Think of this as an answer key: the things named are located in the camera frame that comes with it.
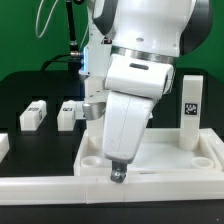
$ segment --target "circular hole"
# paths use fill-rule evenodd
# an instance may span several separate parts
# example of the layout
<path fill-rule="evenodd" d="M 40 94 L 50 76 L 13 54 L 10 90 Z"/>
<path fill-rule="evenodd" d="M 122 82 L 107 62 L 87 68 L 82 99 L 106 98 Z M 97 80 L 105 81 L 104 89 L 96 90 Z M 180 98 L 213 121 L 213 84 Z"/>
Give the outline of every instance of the circular hole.
<path fill-rule="evenodd" d="M 196 157 L 191 160 L 191 166 L 196 169 L 212 169 L 214 162 L 205 157 Z"/>
<path fill-rule="evenodd" d="M 98 167 L 102 164 L 102 159 L 97 156 L 88 156 L 81 160 L 82 167 Z"/>
<path fill-rule="evenodd" d="M 143 39 L 143 38 L 141 38 L 141 37 L 138 37 L 138 38 L 136 38 L 136 41 L 137 41 L 137 42 L 143 42 L 143 41 L 144 41 L 144 39 Z"/>

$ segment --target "black table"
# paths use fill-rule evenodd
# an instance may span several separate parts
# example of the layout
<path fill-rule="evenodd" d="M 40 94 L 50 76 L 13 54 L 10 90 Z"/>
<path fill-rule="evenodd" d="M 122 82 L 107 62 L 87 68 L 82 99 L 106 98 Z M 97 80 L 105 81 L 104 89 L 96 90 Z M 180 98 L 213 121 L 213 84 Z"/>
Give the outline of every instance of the black table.
<path fill-rule="evenodd" d="M 203 75 L 201 128 L 224 137 L 224 85 L 203 70 L 179 69 L 173 90 L 154 109 L 152 128 L 180 125 L 182 80 Z M 63 101 L 83 100 L 84 86 L 66 71 L 17 72 L 0 82 L 0 133 L 9 134 L 10 151 L 0 177 L 71 176 L 85 130 L 57 131 Z M 22 132 L 19 116 L 32 101 L 45 100 L 48 115 L 36 132 Z M 96 205 L 0 206 L 1 223 L 224 223 L 224 201 L 115 203 Z"/>

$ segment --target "green wall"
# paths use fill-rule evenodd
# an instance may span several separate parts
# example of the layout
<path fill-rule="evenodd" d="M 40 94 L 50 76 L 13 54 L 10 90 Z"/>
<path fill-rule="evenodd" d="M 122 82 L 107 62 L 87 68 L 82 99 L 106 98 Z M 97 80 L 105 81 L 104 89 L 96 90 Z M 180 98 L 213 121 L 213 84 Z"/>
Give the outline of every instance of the green wall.
<path fill-rule="evenodd" d="M 55 0 L 46 0 L 41 27 Z M 0 3 L 0 80 L 15 71 L 39 70 L 44 61 L 69 52 L 68 23 L 65 0 L 60 0 L 49 29 L 42 39 L 35 36 L 36 14 L 40 0 L 10 0 Z M 77 39 L 80 42 L 87 24 L 85 6 L 74 7 Z M 66 69 L 53 64 L 49 69 Z"/>
<path fill-rule="evenodd" d="M 42 25 L 55 0 L 46 0 Z M 10 0 L 0 3 L 0 80 L 15 71 L 39 70 L 42 63 L 69 52 L 65 1 L 60 0 L 49 29 L 42 39 L 35 36 L 35 20 L 40 0 Z M 208 39 L 195 51 L 180 58 L 177 67 L 203 68 L 224 81 L 224 1 L 212 0 L 214 24 Z M 74 6 L 77 39 L 84 35 L 85 5 Z M 66 69 L 54 64 L 50 69 Z"/>

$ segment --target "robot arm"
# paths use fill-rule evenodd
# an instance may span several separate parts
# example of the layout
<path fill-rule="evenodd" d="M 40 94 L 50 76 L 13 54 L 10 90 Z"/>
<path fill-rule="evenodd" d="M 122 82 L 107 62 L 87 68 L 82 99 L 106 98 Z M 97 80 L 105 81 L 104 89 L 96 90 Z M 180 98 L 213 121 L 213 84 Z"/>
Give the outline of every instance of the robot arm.
<path fill-rule="evenodd" d="M 123 182 L 153 107 L 171 89 L 180 38 L 196 0 L 96 0 L 93 20 L 113 47 L 103 152 Z"/>

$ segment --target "white rectangular block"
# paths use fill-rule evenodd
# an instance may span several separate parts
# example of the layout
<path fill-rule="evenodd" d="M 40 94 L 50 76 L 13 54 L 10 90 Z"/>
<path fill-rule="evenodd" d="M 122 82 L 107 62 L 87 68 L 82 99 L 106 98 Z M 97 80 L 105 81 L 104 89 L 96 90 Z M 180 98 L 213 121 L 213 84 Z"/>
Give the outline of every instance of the white rectangular block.
<path fill-rule="evenodd" d="M 22 131 L 36 131 L 47 115 L 46 102 L 43 100 L 32 102 L 20 116 Z"/>
<path fill-rule="evenodd" d="M 9 151 L 9 139 L 7 134 L 0 134 L 0 163 Z"/>
<path fill-rule="evenodd" d="M 203 76 L 184 76 L 180 148 L 185 150 L 198 148 L 202 88 Z"/>
<path fill-rule="evenodd" d="M 76 102 L 73 100 L 64 102 L 58 114 L 58 131 L 73 131 L 76 121 Z"/>

